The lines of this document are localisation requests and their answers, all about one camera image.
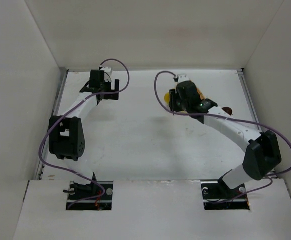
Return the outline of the fake yellow pear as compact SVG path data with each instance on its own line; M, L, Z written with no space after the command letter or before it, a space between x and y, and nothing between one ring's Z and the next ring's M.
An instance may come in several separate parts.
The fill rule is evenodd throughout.
M170 93L169 92L164 95L164 101L166 102L167 105L170 103Z

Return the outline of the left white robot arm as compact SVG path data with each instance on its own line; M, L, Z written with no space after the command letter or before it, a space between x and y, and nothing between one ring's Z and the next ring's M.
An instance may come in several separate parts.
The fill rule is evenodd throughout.
M86 150L83 121L101 101L119 100L120 81L116 79L112 83L112 72L110 67L104 66L91 70L87 83L79 91L77 99L69 109L49 119L47 136L42 143L48 141L49 153L56 159L64 161L64 165L60 166L41 159L46 166L96 183L91 173L77 167L79 159L83 157Z

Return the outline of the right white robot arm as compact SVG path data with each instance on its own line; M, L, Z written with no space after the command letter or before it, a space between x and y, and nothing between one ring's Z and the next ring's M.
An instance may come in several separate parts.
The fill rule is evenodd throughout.
M278 138L274 132L261 132L230 120L230 115L211 99L201 98L196 85L188 80L169 91L172 112L186 112L193 119L211 127L230 139L245 153L243 163L218 180L221 193L252 180L260 181L282 162Z

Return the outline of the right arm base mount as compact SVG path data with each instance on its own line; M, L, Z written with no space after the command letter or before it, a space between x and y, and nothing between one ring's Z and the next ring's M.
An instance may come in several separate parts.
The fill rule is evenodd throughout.
M221 190L217 180L200 182L203 207L206 211L250 210L245 184L230 190Z

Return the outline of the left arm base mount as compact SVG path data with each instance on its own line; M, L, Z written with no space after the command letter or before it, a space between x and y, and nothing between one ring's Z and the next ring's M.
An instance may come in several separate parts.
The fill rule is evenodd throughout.
M63 193L67 194L66 210L67 211L111 211L114 195L114 182L102 181L99 184L102 189L93 184L79 184L71 182L68 189L64 189Z

